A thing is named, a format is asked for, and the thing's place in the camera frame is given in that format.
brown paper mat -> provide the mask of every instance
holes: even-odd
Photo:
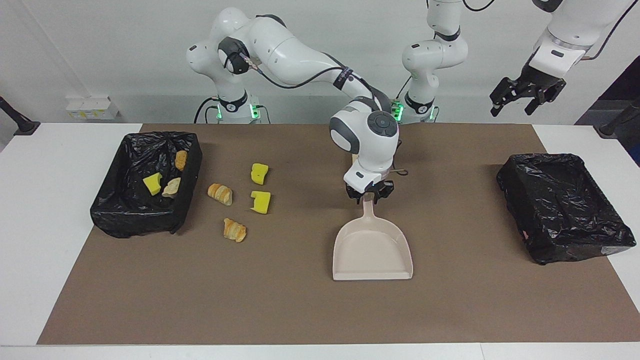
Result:
[[[640,315],[606,258],[534,264],[495,175],[544,152],[528,125],[403,126],[407,177],[376,214],[413,254],[409,281],[334,282],[335,235],[360,208],[326,126],[145,125],[198,134],[204,159],[184,227],[130,240],[94,229],[39,344],[640,341]],[[272,167],[253,184],[253,162]],[[234,190],[230,208],[206,196]],[[273,193],[268,215],[251,190]],[[236,244],[222,219],[248,226]]]

black cable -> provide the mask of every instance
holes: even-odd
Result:
[[[208,123],[209,123],[209,119],[207,118],[207,113],[209,112],[209,109],[216,109],[216,110],[217,110],[217,109],[218,109],[218,107],[217,107],[217,106],[210,106],[210,107],[208,107],[208,108],[206,108],[206,109],[204,110],[204,123],[205,123],[205,124],[208,124]]]
[[[618,27],[618,25],[620,25],[622,20],[625,18],[625,16],[627,16],[627,14],[631,11],[631,9],[633,9],[633,7],[636,5],[637,2],[638,2],[638,0],[635,0],[633,3],[631,3],[631,5],[627,8],[627,10],[622,14],[620,19],[618,19],[618,21],[613,26],[613,28],[611,28],[611,31],[607,35],[607,38],[605,38],[604,42],[602,42],[602,46],[600,46],[600,49],[598,50],[598,52],[594,56],[583,56],[581,60],[583,60],[583,61],[595,60],[596,58],[598,58],[598,56],[600,56],[600,53],[604,50],[604,47],[609,42],[609,39],[611,38],[611,35],[613,35],[613,32],[616,31],[616,28]]]
[[[365,79],[359,78],[358,76],[355,76],[353,74],[351,76],[353,76],[356,80],[358,80],[361,84],[363,84],[363,86],[366,87],[367,90],[371,92],[371,96],[375,97],[374,92],[373,92],[374,88],[371,85],[369,85],[369,83],[366,82]]]
[[[264,109],[264,111],[267,113],[267,122],[270,124],[271,123],[271,118],[269,117],[269,109],[267,109],[267,107],[264,106],[264,105],[256,105],[255,108],[256,109]]]
[[[193,123],[196,124],[198,122],[198,115],[200,114],[200,111],[202,110],[202,108],[205,106],[205,104],[207,104],[207,102],[209,101],[220,101],[217,97],[208,97],[205,99],[205,101],[202,102],[202,104],[200,104],[200,106],[198,107],[198,111],[196,111],[196,116],[193,117]]]
[[[258,69],[257,71],[258,71],[258,73],[260,75],[262,75],[265,79],[269,80],[270,83],[274,84],[278,88],[295,89],[295,88],[299,88],[301,86],[304,86],[306,84],[309,84],[311,81],[315,80],[315,78],[317,78],[318,76],[324,74],[325,72],[329,72],[329,71],[332,71],[332,70],[342,70],[342,67],[329,67],[327,69],[322,70],[321,72],[318,72],[316,75],[313,75],[311,78],[308,78],[308,79],[304,80],[300,84],[291,85],[291,86],[278,84],[277,82],[273,81],[269,76],[267,76],[267,74],[265,74],[262,70]]]
[[[436,120],[438,120],[438,115],[440,114],[440,108],[438,106],[434,106],[433,110],[438,109],[438,112],[436,113],[436,116],[433,118],[433,123],[436,123]]]
[[[396,151],[398,150],[398,148],[400,147],[400,145],[402,145],[402,139],[398,139],[398,145],[396,146]],[[392,161],[391,162],[391,172],[395,172],[396,174],[400,175],[400,176],[407,176],[409,175],[409,170],[405,169],[405,168],[396,168],[396,161]]]
[[[400,88],[400,91],[398,91],[398,94],[396,95],[396,99],[400,98],[400,94],[402,93],[402,90],[404,90],[404,87],[409,83],[409,80],[411,80],[411,76],[409,76],[409,78],[404,82],[404,85]]]
[[[484,5],[483,7],[478,8],[478,9],[474,9],[474,8],[472,8],[471,6],[469,6],[469,4],[467,4],[467,0],[462,0],[462,3],[463,3],[463,4],[465,4],[465,7],[466,7],[467,9],[469,9],[469,10],[471,10],[471,11],[473,11],[473,12],[481,12],[481,11],[483,11],[483,10],[487,9],[489,6],[491,6],[491,4],[493,4],[493,2],[494,2],[494,1],[495,1],[495,0],[491,0],[491,1],[489,1],[489,3],[488,3],[487,5]]]

black trash bag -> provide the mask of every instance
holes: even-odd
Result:
[[[512,155],[497,180],[538,264],[606,256],[636,245],[576,155]]]
[[[175,167],[175,154],[188,152],[184,171]],[[202,151],[194,133],[175,131],[128,134],[122,139],[111,167],[91,206],[93,223],[115,238],[152,231],[175,233],[187,217],[198,179]],[[143,179],[162,174],[160,185],[181,177],[174,199],[162,191],[151,196]]]

dustpan handle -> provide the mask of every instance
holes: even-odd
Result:
[[[373,194],[372,193],[366,193],[362,197],[362,212],[365,218],[376,217],[373,214]]]

bread piece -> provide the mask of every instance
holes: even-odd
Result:
[[[220,201],[224,205],[231,206],[233,204],[233,191],[222,184],[211,184],[207,190],[207,195]]]
[[[187,152],[185,150],[180,150],[175,153],[175,168],[183,171],[185,165],[187,165]]]
[[[246,226],[229,218],[225,218],[225,230],[223,235],[227,239],[234,240],[237,243],[242,242],[246,236]]]
[[[169,181],[162,191],[162,196],[175,198],[175,194],[178,193],[178,188],[180,187],[180,179],[180,177],[176,177]]]

